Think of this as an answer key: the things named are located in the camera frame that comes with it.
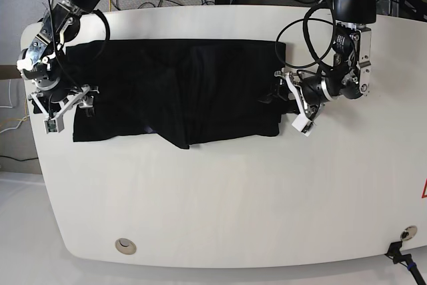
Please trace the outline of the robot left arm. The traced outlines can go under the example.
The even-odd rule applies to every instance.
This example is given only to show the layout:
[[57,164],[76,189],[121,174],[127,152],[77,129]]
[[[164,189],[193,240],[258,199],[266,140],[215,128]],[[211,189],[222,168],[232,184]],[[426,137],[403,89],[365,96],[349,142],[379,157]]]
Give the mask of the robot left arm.
[[[314,13],[327,9],[331,14],[331,40],[326,53],[334,52],[334,62],[326,63],[326,53],[318,54],[308,23]],[[260,99],[264,104],[280,103],[286,112],[296,113],[306,125],[313,124],[321,108],[340,96],[358,99],[369,92],[372,30],[376,22],[376,0],[318,0],[303,18],[302,35],[313,59],[294,65],[280,58],[283,69],[275,73],[271,92]]]

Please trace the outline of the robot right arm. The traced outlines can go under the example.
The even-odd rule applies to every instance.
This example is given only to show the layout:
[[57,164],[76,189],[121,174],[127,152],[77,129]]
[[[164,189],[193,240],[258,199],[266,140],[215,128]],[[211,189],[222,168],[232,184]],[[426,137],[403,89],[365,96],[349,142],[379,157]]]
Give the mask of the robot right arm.
[[90,85],[80,85],[68,72],[63,50],[66,43],[77,37],[81,16],[93,13],[105,27],[105,38],[111,31],[104,14],[96,9],[101,0],[60,0],[49,5],[42,26],[27,49],[17,61],[17,69],[25,80],[36,86],[29,100],[35,103],[45,116],[45,124],[50,132],[58,131],[59,123],[66,111],[74,105],[91,108],[94,91]]

